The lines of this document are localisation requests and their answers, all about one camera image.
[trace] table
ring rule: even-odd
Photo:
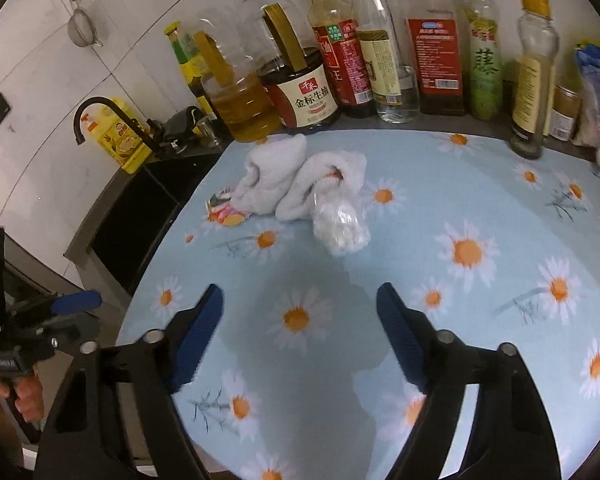
[[[515,343],[557,441],[563,476],[600,438],[600,178],[546,150],[410,130],[323,132],[308,154],[359,151],[371,242],[334,258],[308,221],[253,216],[225,228],[205,202],[244,173],[233,143],[196,189],[141,280],[118,343],[161,328],[209,283],[224,317],[174,395],[190,437],[245,480],[383,480],[422,396],[402,378],[375,313],[392,282],[465,343]],[[469,387],[443,470],[462,459]]]

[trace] tiled wall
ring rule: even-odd
[[[0,224],[11,237],[79,282],[62,254],[118,166],[93,142],[76,146],[75,108],[91,95],[121,96],[145,117],[166,120],[193,104],[162,30],[204,7],[239,1],[81,0],[104,44],[94,48],[68,39],[68,0],[7,1],[0,11],[0,91],[13,110],[0,126]],[[309,0],[293,1],[308,9]],[[520,52],[519,0],[496,1],[503,56],[511,60]],[[562,65],[577,39],[600,40],[600,18],[587,0],[551,2]]]

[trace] colorful cloth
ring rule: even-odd
[[[392,282],[465,343],[518,346],[544,400],[564,477],[600,439],[600,179],[547,150],[528,163],[496,139],[405,130],[325,132],[308,155],[362,152],[371,242],[333,258],[309,221],[207,221],[242,176],[233,143],[164,237],[119,343],[167,325],[209,283],[224,317],[174,396],[190,437],[245,480],[384,480],[424,398],[376,316]],[[461,463],[469,387],[443,474]]]

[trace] red logo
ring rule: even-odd
[[[312,77],[311,79],[307,79],[306,81],[302,81],[299,85],[298,88],[300,89],[300,91],[303,94],[308,94],[309,92],[313,92],[315,89],[318,88],[318,83],[315,80],[315,77]]]

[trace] yellow handle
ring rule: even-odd
[[[234,69],[224,60],[213,38],[200,30],[193,35],[193,41],[195,41],[202,57],[205,58],[206,64],[218,84],[223,88],[234,84]]]
[[[289,23],[285,11],[280,4],[273,4],[262,9],[263,19],[269,29],[273,40],[276,42],[285,63],[291,65],[294,72],[307,68],[304,50]]]

